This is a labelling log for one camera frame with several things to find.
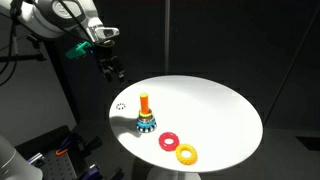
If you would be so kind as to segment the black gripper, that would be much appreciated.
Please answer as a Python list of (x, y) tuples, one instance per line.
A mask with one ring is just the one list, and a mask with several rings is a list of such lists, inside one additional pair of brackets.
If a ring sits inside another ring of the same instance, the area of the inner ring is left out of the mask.
[[(115, 42), (113, 40), (107, 40), (98, 46), (99, 60), (104, 70), (113, 71), (120, 83), (125, 82), (124, 67), (120, 62), (118, 56), (113, 54), (113, 46)], [(112, 82), (112, 77), (109, 72), (105, 73), (105, 78), (108, 82)]]

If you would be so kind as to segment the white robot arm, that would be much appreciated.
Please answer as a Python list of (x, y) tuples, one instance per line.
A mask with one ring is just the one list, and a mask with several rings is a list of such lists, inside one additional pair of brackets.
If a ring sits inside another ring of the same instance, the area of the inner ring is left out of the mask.
[(78, 59), (91, 54), (100, 72), (108, 81), (114, 72), (120, 82), (124, 81), (124, 67), (117, 56), (111, 54), (113, 38), (120, 35), (116, 27), (106, 27), (99, 18), (93, 0), (0, 0), (0, 13), (12, 22), (9, 33), (8, 55), (1, 57), (4, 73), (10, 62), (13, 68), (1, 82), (4, 85), (15, 72), (19, 60), (42, 58), (41, 54), (21, 56), (18, 54), (16, 26), (22, 25), (36, 37), (56, 39), (70, 34), (81, 40), (66, 52), (68, 59)]

